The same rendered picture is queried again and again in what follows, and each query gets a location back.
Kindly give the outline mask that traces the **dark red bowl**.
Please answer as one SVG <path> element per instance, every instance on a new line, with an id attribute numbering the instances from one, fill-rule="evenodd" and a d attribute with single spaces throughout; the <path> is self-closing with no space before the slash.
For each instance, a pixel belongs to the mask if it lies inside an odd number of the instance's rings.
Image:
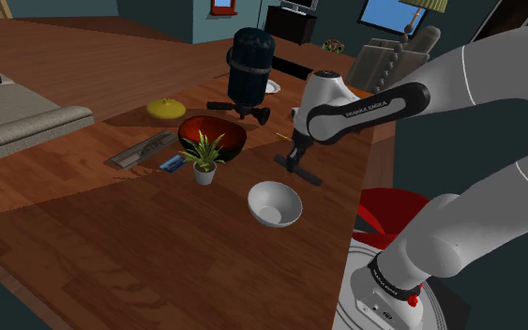
<path id="1" fill-rule="evenodd" d="M 247 140 L 247 132 L 241 126 L 221 118 L 198 115 L 185 120 L 178 129 L 179 141 L 186 150 L 194 150 L 187 140 L 200 142 L 199 132 L 202 132 L 210 143 L 223 134 L 217 148 L 219 159 L 225 162 L 234 159 L 242 151 Z"/>

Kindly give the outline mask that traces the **white bowl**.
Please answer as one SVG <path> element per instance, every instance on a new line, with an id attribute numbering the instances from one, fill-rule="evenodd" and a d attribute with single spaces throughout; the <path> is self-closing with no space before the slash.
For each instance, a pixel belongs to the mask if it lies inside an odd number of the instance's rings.
<path id="1" fill-rule="evenodd" d="M 271 228 L 290 226 L 303 211 L 299 195 L 292 188 L 275 181 L 254 185 L 249 190 L 248 205 L 253 216 Z"/>

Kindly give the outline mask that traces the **red framed picture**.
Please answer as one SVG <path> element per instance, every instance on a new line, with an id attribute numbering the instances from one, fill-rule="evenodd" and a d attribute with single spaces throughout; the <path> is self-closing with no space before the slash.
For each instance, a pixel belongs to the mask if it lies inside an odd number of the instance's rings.
<path id="1" fill-rule="evenodd" d="M 235 0 L 210 0 L 211 6 L 209 13 L 212 16 L 234 16 L 237 14 L 235 10 Z"/>

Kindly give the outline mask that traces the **grey flat remote control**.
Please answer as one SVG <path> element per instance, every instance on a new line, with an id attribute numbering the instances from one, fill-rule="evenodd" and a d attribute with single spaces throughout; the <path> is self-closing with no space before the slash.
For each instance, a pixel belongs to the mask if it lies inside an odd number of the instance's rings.
<path id="1" fill-rule="evenodd" d="M 110 162 L 123 170 L 129 170 L 177 141 L 178 136 L 170 130 L 165 129 L 111 157 Z"/>

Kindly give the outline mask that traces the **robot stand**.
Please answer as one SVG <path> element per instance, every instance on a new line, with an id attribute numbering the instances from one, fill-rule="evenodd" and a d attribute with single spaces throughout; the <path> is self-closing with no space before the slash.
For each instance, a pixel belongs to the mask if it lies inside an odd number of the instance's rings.
<path id="1" fill-rule="evenodd" d="M 396 188 L 361 192 L 359 228 L 352 235 L 331 330 L 466 330 L 470 306 L 431 277 L 417 293 L 397 299 L 372 275 L 374 258 L 428 203 L 420 194 Z"/>

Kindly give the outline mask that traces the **dark blue grinder with crank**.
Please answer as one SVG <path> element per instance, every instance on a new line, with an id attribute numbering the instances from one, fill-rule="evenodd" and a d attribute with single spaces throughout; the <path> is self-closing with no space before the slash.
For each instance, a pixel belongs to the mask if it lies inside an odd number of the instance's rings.
<path id="1" fill-rule="evenodd" d="M 233 46 L 226 54 L 230 67 L 227 95 L 231 102 L 208 101 L 206 109 L 235 110 L 241 119 L 251 114 L 263 126 L 271 111 L 259 108 L 259 105 L 264 100 L 275 46 L 275 40 L 261 29 L 239 29 L 234 34 Z"/>

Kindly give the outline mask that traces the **black television stand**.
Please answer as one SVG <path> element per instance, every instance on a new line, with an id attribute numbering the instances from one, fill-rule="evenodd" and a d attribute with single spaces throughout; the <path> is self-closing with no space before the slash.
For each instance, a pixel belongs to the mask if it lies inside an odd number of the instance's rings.
<path id="1" fill-rule="evenodd" d="M 298 45 L 309 43 L 317 17 L 310 12 L 317 8 L 319 0 L 280 0 L 277 6 L 269 6 L 264 30 Z"/>

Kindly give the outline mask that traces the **grey sofa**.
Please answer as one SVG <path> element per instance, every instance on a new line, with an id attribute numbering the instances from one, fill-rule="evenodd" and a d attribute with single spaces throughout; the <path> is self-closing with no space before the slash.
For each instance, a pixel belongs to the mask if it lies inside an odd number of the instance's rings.
<path id="1" fill-rule="evenodd" d="M 94 123 L 82 106 L 61 107 L 4 76 L 0 83 L 0 158 Z"/>

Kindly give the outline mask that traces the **green potted plant white pot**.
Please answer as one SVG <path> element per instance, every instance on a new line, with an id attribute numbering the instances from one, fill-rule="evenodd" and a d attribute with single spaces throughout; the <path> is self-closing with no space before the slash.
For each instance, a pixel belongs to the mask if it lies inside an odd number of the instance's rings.
<path id="1" fill-rule="evenodd" d="M 184 156 L 186 162 L 193 163 L 196 182 L 201 186 L 210 185 L 213 181 L 217 164 L 224 163 L 223 159 L 219 158 L 221 147 L 217 147 L 224 134 L 219 135 L 214 141 L 210 142 L 208 137 L 200 130 L 199 141 L 184 138 L 184 141 L 191 145 L 191 148 L 186 151 L 180 151 Z"/>

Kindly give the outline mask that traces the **blue window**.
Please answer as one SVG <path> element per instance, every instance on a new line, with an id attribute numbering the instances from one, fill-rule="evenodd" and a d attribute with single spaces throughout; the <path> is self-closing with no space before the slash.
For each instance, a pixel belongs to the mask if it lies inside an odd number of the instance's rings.
<path id="1" fill-rule="evenodd" d="M 414 23 L 414 29 L 410 33 L 412 37 L 429 13 L 421 8 L 415 16 L 417 11 L 417 7 L 401 3 L 399 0 L 366 0 L 357 22 L 399 36 L 404 34 L 408 24 Z"/>

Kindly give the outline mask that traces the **black rod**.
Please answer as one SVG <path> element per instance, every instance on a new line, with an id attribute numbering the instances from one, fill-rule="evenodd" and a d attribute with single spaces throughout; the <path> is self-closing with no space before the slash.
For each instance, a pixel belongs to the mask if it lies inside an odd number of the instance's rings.
<path id="1" fill-rule="evenodd" d="M 289 173 L 294 173 L 296 175 L 298 175 L 299 177 L 301 177 L 302 179 L 306 180 L 307 182 L 309 182 L 310 184 L 316 186 L 316 187 L 319 187 L 322 183 L 323 183 L 323 180 L 321 178 L 319 178 L 318 176 L 316 176 L 315 174 L 297 166 L 297 165 L 294 165 L 292 168 L 289 168 L 289 166 L 287 165 L 287 162 L 286 162 L 286 158 L 282 155 L 275 155 L 274 156 L 274 160 L 280 165 L 282 166 L 283 168 L 285 168 Z"/>

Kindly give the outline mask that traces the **yellow domed lid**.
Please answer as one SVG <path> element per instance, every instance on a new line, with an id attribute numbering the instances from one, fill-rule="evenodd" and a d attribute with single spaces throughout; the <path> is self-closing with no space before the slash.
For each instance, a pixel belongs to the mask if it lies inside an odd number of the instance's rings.
<path id="1" fill-rule="evenodd" d="M 154 118 L 170 120 L 182 117 L 187 108 L 180 101 L 166 97 L 150 101 L 146 110 Z"/>

